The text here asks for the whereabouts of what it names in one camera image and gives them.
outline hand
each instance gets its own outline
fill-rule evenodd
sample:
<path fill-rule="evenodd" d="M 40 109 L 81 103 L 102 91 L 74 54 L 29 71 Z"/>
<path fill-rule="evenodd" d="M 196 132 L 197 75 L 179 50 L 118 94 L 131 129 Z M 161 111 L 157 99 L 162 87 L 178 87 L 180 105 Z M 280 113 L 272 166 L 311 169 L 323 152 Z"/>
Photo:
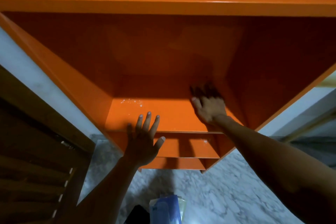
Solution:
<path fill-rule="evenodd" d="M 207 83 L 203 89 L 192 89 L 194 97 L 191 102 L 199 117 L 208 124 L 217 125 L 216 118 L 226 116 L 225 103 L 217 89 Z"/>
<path fill-rule="evenodd" d="M 135 135 L 132 133 L 132 125 L 127 125 L 128 145 L 125 150 L 124 158 L 134 164 L 136 168 L 152 162 L 166 140 L 165 137 L 160 137 L 155 145 L 153 145 L 154 136 L 160 123 L 160 116 L 156 116 L 154 124 L 149 129 L 151 117 L 151 112 L 148 112 L 143 127 L 141 128 L 143 115 L 141 114 L 139 116 L 135 126 Z"/>

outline marble floor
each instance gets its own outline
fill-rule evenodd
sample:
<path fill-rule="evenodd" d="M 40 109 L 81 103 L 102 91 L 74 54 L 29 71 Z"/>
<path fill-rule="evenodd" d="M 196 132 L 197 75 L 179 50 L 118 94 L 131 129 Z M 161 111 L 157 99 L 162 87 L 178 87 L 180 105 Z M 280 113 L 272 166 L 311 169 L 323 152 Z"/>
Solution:
<path fill-rule="evenodd" d="M 98 140 L 79 201 L 107 175 L 121 157 L 107 140 Z M 144 169 L 137 172 L 122 203 L 117 223 L 135 205 L 174 193 L 187 200 L 183 224 L 302 223 L 263 184 L 234 150 L 205 174 L 190 170 Z"/>

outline blue package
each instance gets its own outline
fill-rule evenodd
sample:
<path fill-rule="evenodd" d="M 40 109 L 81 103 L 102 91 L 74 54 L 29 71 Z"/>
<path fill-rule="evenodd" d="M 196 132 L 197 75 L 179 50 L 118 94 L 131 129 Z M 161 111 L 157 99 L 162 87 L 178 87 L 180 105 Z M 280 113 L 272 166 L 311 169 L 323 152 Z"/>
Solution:
<path fill-rule="evenodd" d="M 177 195 L 151 200 L 149 216 L 150 224 L 182 224 Z"/>

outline black object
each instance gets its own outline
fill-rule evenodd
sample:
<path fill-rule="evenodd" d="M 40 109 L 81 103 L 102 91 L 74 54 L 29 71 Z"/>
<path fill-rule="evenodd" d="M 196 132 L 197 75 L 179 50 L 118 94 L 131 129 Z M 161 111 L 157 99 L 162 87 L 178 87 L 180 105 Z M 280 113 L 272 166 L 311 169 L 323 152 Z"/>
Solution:
<path fill-rule="evenodd" d="M 124 224 L 149 224 L 150 221 L 149 213 L 141 205 L 136 205 Z"/>

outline orange cabinet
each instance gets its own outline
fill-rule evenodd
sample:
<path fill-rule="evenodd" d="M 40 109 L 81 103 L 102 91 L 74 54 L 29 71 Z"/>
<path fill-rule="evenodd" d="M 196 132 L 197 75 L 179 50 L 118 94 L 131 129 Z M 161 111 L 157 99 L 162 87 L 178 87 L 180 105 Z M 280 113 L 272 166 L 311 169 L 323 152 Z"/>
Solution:
<path fill-rule="evenodd" d="M 212 80 L 258 130 L 336 69 L 336 0 L 0 0 L 0 26 L 121 150 L 139 114 L 167 140 L 144 168 L 206 170 L 233 143 L 196 117 Z"/>

